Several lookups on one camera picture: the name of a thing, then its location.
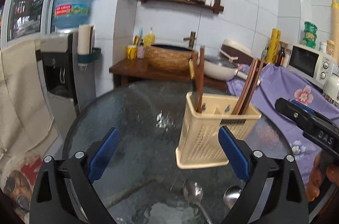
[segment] faucet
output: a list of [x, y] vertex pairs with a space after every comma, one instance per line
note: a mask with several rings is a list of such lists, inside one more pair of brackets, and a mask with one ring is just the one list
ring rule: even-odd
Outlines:
[[191, 32], [190, 37], [184, 37], [184, 41], [189, 40], [189, 47], [190, 47], [191, 49], [193, 49], [193, 47], [194, 47], [194, 41], [197, 39], [197, 38], [195, 37], [195, 34], [196, 34], [196, 32]]

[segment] yellow cup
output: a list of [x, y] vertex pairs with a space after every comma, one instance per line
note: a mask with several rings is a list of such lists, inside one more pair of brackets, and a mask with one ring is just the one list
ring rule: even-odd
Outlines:
[[138, 48], [136, 45], [128, 45], [127, 46], [127, 59], [135, 60], [137, 58]]

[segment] brown bottle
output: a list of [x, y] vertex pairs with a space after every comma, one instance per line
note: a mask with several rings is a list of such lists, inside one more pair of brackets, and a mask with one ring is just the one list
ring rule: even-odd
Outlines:
[[281, 66], [282, 61], [284, 60], [285, 57], [285, 48], [281, 46], [279, 52], [278, 52], [278, 57], [275, 66]]

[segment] glass table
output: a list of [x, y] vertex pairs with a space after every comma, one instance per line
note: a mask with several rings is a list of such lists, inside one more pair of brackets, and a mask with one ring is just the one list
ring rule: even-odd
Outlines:
[[[202, 205], [214, 224], [229, 212], [223, 195], [230, 186], [245, 183], [223, 167], [182, 170], [176, 165], [184, 117], [186, 93], [192, 86], [185, 82], [143, 81], [114, 89], [92, 102], [70, 128], [63, 158], [85, 151], [115, 127], [121, 141], [102, 178], [93, 186], [117, 223], [128, 224], [203, 224], [205, 219], [182, 195], [186, 179], [203, 188]], [[227, 94], [204, 88], [205, 93]], [[279, 129], [265, 116], [246, 139], [247, 144], [268, 157], [284, 158], [293, 154]], [[272, 180], [250, 221], [259, 218]]]

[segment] blue gripper pad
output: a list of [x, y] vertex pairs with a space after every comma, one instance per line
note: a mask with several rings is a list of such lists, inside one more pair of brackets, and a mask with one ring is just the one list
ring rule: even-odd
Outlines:
[[87, 178], [92, 184], [103, 175], [119, 141], [120, 134], [115, 128], [89, 162]]
[[301, 104], [300, 102], [296, 101], [295, 99], [291, 101], [292, 104], [299, 106], [300, 108], [302, 108], [303, 110], [305, 110], [307, 113], [311, 114], [311, 115], [315, 115], [314, 110], [307, 107], [306, 105]]
[[219, 129], [219, 144], [225, 152], [236, 176], [246, 183], [250, 179], [250, 165], [235, 142], [232, 132], [225, 126]]

